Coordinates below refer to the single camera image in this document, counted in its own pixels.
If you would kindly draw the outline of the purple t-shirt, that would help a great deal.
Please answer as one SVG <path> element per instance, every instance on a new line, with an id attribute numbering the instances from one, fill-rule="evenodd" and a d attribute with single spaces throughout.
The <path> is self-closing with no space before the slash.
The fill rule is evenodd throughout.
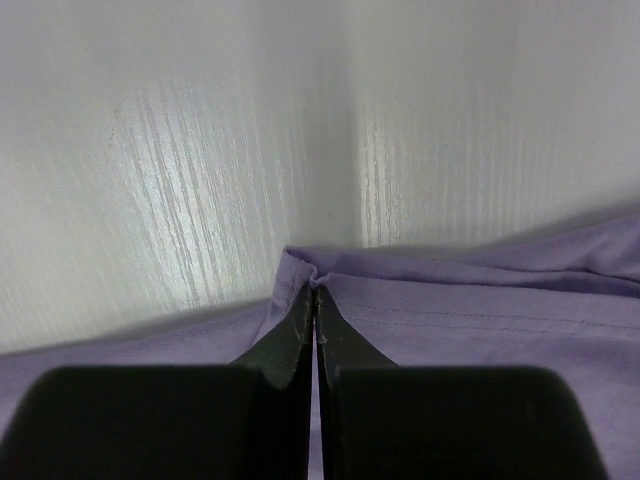
<path id="1" fill-rule="evenodd" d="M 225 363 L 324 287 L 341 315 L 402 365 L 531 364 L 575 392 L 609 475 L 639 475 L 639 220 L 627 217 L 453 260 L 378 250 L 282 253 L 272 297 L 229 316 L 1 360 L 1 420 L 67 365 Z"/>

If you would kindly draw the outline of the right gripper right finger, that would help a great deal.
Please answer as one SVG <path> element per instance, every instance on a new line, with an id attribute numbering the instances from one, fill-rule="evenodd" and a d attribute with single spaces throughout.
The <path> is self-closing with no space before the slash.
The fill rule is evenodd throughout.
<path id="1" fill-rule="evenodd" d="M 603 479 L 572 391 L 530 366 L 402 367 L 316 291 L 328 479 Z"/>

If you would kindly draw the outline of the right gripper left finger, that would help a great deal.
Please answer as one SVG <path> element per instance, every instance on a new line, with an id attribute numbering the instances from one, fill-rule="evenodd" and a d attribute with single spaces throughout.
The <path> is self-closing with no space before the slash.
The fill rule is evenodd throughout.
<path id="1" fill-rule="evenodd" d="M 227 365 L 65 367 L 27 392 L 5 479 L 303 479 L 313 292 Z"/>

